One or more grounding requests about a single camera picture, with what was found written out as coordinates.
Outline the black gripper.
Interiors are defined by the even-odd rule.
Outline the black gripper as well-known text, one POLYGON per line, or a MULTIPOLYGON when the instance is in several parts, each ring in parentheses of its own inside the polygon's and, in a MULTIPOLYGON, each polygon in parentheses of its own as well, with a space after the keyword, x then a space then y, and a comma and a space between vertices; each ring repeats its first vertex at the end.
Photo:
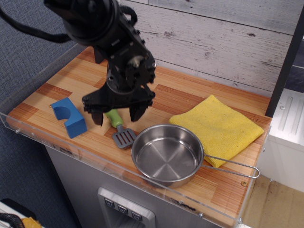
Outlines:
POLYGON ((94 124, 102 126, 104 116, 112 109, 129 108, 132 122, 138 121, 152 105, 155 93, 147 85, 130 88, 126 80, 114 71, 107 72, 105 84, 82 98, 84 110, 91 113, 94 124))

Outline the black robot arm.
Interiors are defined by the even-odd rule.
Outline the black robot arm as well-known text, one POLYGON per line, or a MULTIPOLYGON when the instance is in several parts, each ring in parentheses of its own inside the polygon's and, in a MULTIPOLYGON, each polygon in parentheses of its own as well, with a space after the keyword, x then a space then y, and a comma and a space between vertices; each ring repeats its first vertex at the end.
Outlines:
POLYGON ((115 0, 47 0, 45 6, 62 20, 68 36, 95 55, 106 59, 105 84, 83 97, 84 110, 95 124, 102 125, 104 113, 128 108, 131 121, 138 121, 152 105, 156 63, 135 29, 133 9, 115 0))

